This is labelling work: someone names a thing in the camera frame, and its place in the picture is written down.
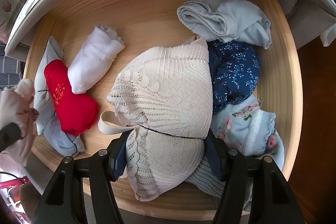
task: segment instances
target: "black cable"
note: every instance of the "black cable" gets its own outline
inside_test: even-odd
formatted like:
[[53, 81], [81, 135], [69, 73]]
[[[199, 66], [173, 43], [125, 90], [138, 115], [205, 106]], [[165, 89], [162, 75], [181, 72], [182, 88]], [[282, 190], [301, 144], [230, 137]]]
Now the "black cable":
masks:
[[3, 171], [0, 171], [0, 174], [5, 174], [5, 175], [9, 175], [9, 176], [15, 177], [16, 179], [18, 179], [19, 181], [21, 181], [23, 184], [25, 184], [25, 182], [22, 180], [22, 178], [19, 178], [16, 175], [13, 175], [13, 174], [8, 173], [8, 172], [3, 172]]
[[193, 138], [193, 137], [174, 136], [174, 135], [170, 135], [170, 134], [168, 134], [168, 133], [163, 133], [163, 132], [160, 132], [160, 131], [156, 131], [156, 130], [154, 130], [154, 129], [150, 129], [150, 128], [148, 128], [148, 127], [144, 127], [144, 126], [142, 126], [142, 125], [140, 125], [140, 124], [139, 124], [139, 126], [145, 128], [145, 129], [147, 129], [147, 130], [150, 130], [150, 131], [153, 131], [153, 132], [156, 132], [156, 133], [160, 133], [160, 134], [163, 134], [163, 135], [171, 136], [171, 137], [179, 137], [179, 138], [184, 138], [184, 139], [200, 139], [200, 138]]

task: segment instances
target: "navy blue fabric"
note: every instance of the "navy blue fabric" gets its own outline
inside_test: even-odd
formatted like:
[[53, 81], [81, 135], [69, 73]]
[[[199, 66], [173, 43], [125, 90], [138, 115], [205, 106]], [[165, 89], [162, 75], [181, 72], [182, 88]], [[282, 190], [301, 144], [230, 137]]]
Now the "navy blue fabric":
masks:
[[204, 154], [208, 159], [211, 173], [218, 178], [219, 181], [223, 181], [223, 173], [221, 169], [221, 159], [218, 156], [216, 148], [212, 143], [211, 139], [208, 137], [204, 140], [205, 150]]
[[124, 170], [126, 168], [126, 142], [127, 139], [124, 141], [118, 152], [117, 157], [115, 158], [115, 168], [112, 175], [112, 178], [114, 180], [117, 180], [124, 173]]
[[213, 113], [246, 100], [259, 80], [260, 64], [251, 45], [219, 40], [207, 42], [212, 81]]

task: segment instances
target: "blue fabric with white floral print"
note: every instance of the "blue fabric with white floral print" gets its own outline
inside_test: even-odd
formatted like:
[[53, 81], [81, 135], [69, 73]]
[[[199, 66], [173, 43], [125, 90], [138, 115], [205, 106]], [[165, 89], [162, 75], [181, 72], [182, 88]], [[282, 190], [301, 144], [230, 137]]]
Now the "blue fabric with white floral print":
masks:
[[251, 45], [219, 40], [207, 42], [212, 81], [213, 113], [227, 104], [236, 105], [247, 99], [259, 79], [260, 63]]

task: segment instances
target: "red object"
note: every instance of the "red object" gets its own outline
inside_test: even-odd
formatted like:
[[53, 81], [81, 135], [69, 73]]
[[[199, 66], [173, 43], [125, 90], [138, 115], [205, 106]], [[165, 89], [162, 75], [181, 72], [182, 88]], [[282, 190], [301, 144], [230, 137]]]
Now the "red object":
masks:
[[44, 69], [44, 77], [61, 130], [78, 136], [90, 129], [97, 119], [98, 103], [86, 94], [72, 93], [66, 65], [59, 59], [51, 61]]
[[25, 184], [28, 182], [30, 182], [30, 180], [27, 178], [27, 176], [24, 176], [21, 179], [12, 179], [8, 181], [0, 182], [0, 189], [11, 188], [11, 187]]

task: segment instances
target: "pink fabric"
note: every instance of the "pink fabric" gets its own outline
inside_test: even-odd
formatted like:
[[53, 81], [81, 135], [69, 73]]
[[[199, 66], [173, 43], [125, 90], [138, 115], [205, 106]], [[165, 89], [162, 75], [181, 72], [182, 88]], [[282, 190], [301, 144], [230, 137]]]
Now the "pink fabric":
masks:
[[14, 89], [5, 88], [0, 97], [0, 128], [14, 122], [21, 130], [21, 140], [8, 146], [6, 152], [22, 165], [26, 165], [35, 140], [34, 121], [38, 112], [30, 107], [33, 98], [34, 83], [30, 79], [21, 80]]

